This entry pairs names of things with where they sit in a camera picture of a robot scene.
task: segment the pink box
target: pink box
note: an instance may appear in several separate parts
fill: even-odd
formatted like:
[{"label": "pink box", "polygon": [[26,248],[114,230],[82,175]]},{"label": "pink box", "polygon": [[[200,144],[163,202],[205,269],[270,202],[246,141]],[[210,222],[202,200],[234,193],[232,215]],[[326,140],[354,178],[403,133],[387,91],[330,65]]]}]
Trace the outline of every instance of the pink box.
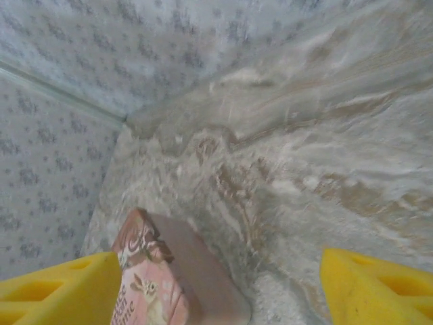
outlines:
[{"label": "pink box", "polygon": [[187,223],[134,209],[112,249],[123,272],[111,325],[249,322],[249,304]]}]

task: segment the marble surface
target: marble surface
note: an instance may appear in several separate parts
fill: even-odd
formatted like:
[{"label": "marble surface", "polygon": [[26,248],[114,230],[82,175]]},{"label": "marble surface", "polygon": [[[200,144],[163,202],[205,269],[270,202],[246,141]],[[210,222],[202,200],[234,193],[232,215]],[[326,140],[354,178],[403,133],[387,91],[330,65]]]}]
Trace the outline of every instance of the marble surface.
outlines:
[{"label": "marble surface", "polygon": [[0,280],[78,257],[117,136],[0,77]]},{"label": "marble surface", "polygon": [[81,253],[110,249],[137,206],[186,220],[253,325],[330,324],[325,246],[431,271],[432,17],[398,0],[305,20],[259,59],[131,115]]},{"label": "marble surface", "polygon": [[365,2],[2,0],[0,57],[125,115],[290,38],[302,17]]}]

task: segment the beige marble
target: beige marble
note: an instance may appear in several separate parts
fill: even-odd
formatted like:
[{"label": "beige marble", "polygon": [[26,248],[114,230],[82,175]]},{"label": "beige marble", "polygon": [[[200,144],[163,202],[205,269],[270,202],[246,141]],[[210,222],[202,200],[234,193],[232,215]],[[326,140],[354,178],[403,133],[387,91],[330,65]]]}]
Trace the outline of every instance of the beige marble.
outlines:
[{"label": "beige marble", "polygon": [[329,324],[321,250],[433,269],[433,15],[376,1],[130,117],[82,254],[128,211],[188,221],[251,324]]}]

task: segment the floral wallpaper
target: floral wallpaper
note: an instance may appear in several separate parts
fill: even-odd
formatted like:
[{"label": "floral wallpaper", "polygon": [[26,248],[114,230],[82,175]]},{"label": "floral wallpaper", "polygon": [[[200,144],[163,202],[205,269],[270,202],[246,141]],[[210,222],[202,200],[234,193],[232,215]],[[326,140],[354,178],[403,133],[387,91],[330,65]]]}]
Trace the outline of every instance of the floral wallpaper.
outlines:
[{"label": "floral wallpaper", "polygon": [[0,280],[78,256],[117,136],[0,78]]},{"label": "floral wallpaper", "polygon": [[126,114],[290,40],[301,18],[364,2],[2,0],[0,55]]}]

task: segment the rabbit illustration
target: rabbit illustration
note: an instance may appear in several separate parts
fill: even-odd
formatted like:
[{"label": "rabbit illustration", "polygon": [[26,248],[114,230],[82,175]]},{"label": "rabbit illustration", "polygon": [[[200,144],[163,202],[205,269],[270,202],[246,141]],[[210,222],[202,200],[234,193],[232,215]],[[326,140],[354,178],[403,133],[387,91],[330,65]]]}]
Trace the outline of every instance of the rabbit illustration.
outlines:
[{"label": "rabbit illustration", "polygon": [[157,295],[158,285],[151,280],[142,280],[137,274],[134,274],[134,279],[130,285],[131,289],[140,292],[147,303],[146,325],[167,325],[162,302]]}]

